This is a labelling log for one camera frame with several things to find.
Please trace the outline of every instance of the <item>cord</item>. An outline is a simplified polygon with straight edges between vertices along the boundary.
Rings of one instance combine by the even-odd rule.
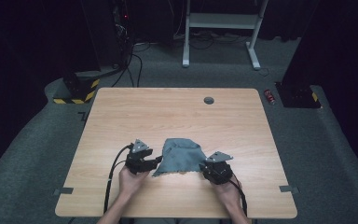
[[[104,200],[104,205],[103,205],[103,213],[106,212],[107,210],[107,206],[109,204],[109,195],[110,195],[110,188],[111,188],[111,185],[112,185],[112,176],[113,176],[113,172],[115,171],[115,168],[118,164],[116,164],[117,160],[118,160],[118,157],[120,157],[121,153],[123,153],[123,151],[125,149],[131,149],[133,147],[133,143],[131,143],[130,145],[127,145],[125,147],[123,147],[119,152],[118,154],[116,155],[116,158],[115,158],[115,161],[113,162],[112,164],[112,168],[110,169],[110,173],[109,173],[109,178],[108,178],[108,181],[107,181],[107,186],[106,186],[106,193],[105,193],[105,200]]]
[[[75,217],[72,217],[72,218],[68,221],[68,224],[71,224],[74,220],[75,220]]]
[[[179,33],[180,27],[182,26],[183,14],[185,12],[185,1],[182,1],[182,14],[180,16],[179,26],[176,30],[176,33],[173,36],[176,36]]]
[[[113,83],[112,87],[115,87],[116,84],[120,81],[121,77],[123,76],[123,74],[127,71],[127,68],[123,69],[123,71],[121,72],[120,76],[118,77],[118,79],[116,80],[115,83]]]
[[[245,42],[250,38],[250,36],[246,36],[246,38],[240,39],[241,37],[242,37],[241,35],[237,35],[235,37],[235,39],[233,39],[233,40],[215,40],[215,43],[218,43],[218,44],[236,44],[236,43],[240,43],[240,42]]]
[[[204,48],[199,48],[199,47],[196,47],[194,45],[191,45],[191,44],[188,44],[190,47],[192,47],[193,49],[208,49],[210,48],[213,44],[214,44],[214,38],[213,36],[211,35],[207,35],[209,38],[197,38],[199,41],[209,41],[209,40],[212,40],[211,44],[209,44],[207,47],[204,47]]]
[[[238,180],[238,178],[234,175],[235,179],[237,180],[237,184],[235,184],[232,180],[226,178],[225,176],[223,175],[220,175],[220,177],[223,177],[225,178],[225,180],[227,180],[228,182],[230,182],[232,185],[234,185],[234,187],[238,190],[238,192],[240,193],[240,196],[241,196],[241,200],[242,200],[242,210],[243,212],[245,213],[246,216],[248,216],[248,212],[247,212],[247,209],[248,209],[248,204],[246,203],[246,197],[245,197],[245,194],[243,193],[241,187],[240,187],[240,181]]]
[[[130,68],[129,68],[129,67],[127,68],[127,71],[128,71],[129,74],[130,74],[131,85],[133,86],[132,72],[130,71]]]
[[[116,167],[117,167],[119,164],[121,164],[122,162],[125,162],[125,161],[120,161],[120,162],[118,162],[118,163],[115,165],[115,168],[114,168],[114,169],[116,169]]]
[[[149,42],[149,41],[147,41],[147,43],[137,43],[137,44],[135,44],[134,46],[141,46],[141,45],[145,45],[145,44],[147,44],[147,47],[146,48],[144,48],[144,49],[138,49],[138,50],[134,50],[133,52],[142,52],[142,51],[145,51],[145,50],[147,50],[147,49],[150,49],[150,47],[152,46],[152,44]]]
[[[139,72],[138,72],[138,81],[136,83],[136,87],[139,87],[139,81],[141,80],[141,72],[142,72],[142,68],[143,68],[143,63],[142,63],[142,59],[141,57],[139,57],[138,55],[136,54],[132,54],[132,56],[134,56],[135,58],[138,58],[139,59],[139,62],[141,63],[141,66],[139,67]]]
[[[171,4],[171,1],[167,0],[167,2],[170,5],[172,15],[175,17],[175,14],[173,13],[173,7],[172,7],[172,4]]]

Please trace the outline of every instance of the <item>wooden table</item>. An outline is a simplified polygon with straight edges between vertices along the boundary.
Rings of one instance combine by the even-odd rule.
[[[204,103],[213,97],[214,103]],[[269,123],[253,89],[99,89],[89,113],[56,214],[100,217],[112,163],[124,146],[141,139],[161,155],[167,138],[189,138],[206,156],[221,151],[242,183],[250,218],[293,218],[296,206]],[[127,152],[119,161],[125,160]],[[115,170],[110,203],[117,197]],[[124,217],[228,217],[201,173],[150,176]]]

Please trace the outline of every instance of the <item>black stand base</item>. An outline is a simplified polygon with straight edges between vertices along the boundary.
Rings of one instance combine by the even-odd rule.
[[[76,88],[68,90],[67,85],[62,81],[53,96],[56,104],[86,104],[94,96],[100,79],[78,80]]]
[[[310,89],[293,86],[285,86],[281,82],[276,82],[275,86],[281,97],[284,107],[292,108],[321,108],[322,105],[316,94]]]

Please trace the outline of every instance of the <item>blue fabric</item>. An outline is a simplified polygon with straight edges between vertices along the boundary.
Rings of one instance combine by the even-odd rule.
[[[200,145],[186,138],[168,138],[162,149],[162,162],[153,176],[168,172],[200,172],[206,156]]]

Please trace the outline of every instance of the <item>shelf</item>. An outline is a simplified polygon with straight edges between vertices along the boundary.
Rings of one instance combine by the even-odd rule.
[[[257,15],[190,13],[189,27],[254,29]]]

